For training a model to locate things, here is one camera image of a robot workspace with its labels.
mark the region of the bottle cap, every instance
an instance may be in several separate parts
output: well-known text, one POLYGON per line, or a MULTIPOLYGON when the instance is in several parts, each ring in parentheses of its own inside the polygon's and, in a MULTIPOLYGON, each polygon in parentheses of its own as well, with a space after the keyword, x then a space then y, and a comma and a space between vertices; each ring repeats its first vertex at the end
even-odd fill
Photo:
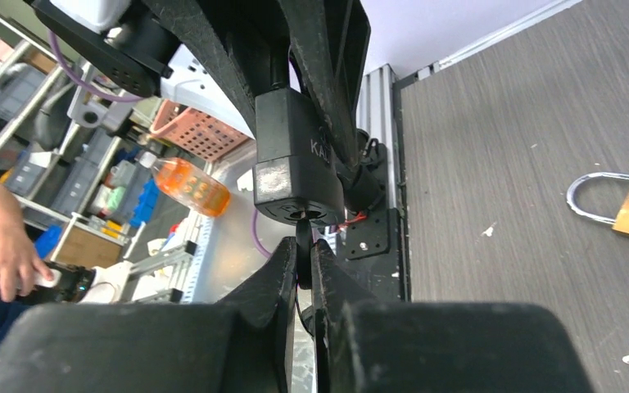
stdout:
POLYGON ((156 157, 153 153, 145 151, 141 155, 141 158, 138 159, 138 163, 141 164, 141 166, 144 168, 151 168, 153 164, 156 163, 157 159, 158 157, 156 157))

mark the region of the finger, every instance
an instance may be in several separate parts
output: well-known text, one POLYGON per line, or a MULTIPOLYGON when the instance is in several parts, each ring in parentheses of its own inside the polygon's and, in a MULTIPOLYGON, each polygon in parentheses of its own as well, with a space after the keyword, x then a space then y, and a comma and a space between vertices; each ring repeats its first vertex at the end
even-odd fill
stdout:
POLYGON ((23 264, 20 267, 20 296, 27 296, 32 292, 34 285, 34 270, 31 264, 23 264))
POLYGON ((16 298, 16 285, 18 284, 17 271, 4 269, 0 273, 1 300, 13 301, 16 298))
POLYGON ((35 262, 33 262, 33 267, 37 273, 42 274, 45 280, 52 281, 54 279, 54 273, 52 273, 47 264, 45 264, 40 258, 37 258, 35 262))

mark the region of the orange liquid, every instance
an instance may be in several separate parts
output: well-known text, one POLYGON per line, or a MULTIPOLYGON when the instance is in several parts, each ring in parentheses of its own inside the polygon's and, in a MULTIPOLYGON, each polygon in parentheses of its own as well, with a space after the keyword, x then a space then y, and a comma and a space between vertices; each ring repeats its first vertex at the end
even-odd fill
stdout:
POLYGON ((166 195, 203 215, 218 217, 230 203, 230 191, 223 184, 180 158, 160 163, 155 180, 166 195))

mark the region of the green object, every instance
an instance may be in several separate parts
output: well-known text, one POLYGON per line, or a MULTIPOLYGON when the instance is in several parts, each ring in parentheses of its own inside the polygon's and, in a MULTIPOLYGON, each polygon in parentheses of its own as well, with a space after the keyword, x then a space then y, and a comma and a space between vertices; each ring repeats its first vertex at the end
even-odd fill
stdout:
POLYGON ((110 196, 107 198, 107 210, 111 213, 114 213, 119 209, 122 198, 124 198, 124 194, 126 193, 126 187, 117 187, 112 192, 110 192, 110 196))

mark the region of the pink plastic basket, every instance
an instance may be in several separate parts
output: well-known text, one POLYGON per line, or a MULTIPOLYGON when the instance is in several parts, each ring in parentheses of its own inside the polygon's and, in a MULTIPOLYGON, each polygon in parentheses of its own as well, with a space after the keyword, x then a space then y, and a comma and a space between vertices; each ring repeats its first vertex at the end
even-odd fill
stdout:
POLYGON ((163 138, 184 150, 213 162, 230 153, 249 137, 213 116, 165 100, 151 126, 154 138, 163 138))

